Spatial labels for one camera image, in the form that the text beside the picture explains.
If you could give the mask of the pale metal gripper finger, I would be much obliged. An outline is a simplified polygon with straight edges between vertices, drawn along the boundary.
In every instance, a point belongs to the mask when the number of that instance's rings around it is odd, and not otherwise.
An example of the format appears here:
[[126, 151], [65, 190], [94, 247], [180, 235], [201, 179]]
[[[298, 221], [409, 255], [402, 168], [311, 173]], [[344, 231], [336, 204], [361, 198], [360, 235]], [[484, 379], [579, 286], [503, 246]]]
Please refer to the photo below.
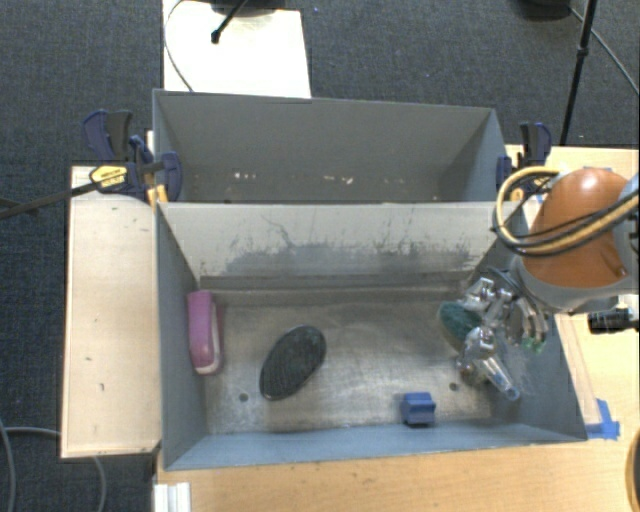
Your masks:
[[498, 355], [498, 340], [494, 330], [479, 326], [465, 337], [456, 359], [461, 372], [479, 375], [489, 381], [507, 400], [516, 401], [520, 392]]
[[513, 301], [513, 294], [508, 288], [501, 288], [488, 278], [480, 278], [464, 293], [461, 305], [465, 311], [474, 313], [484, 326], [502, 324]]

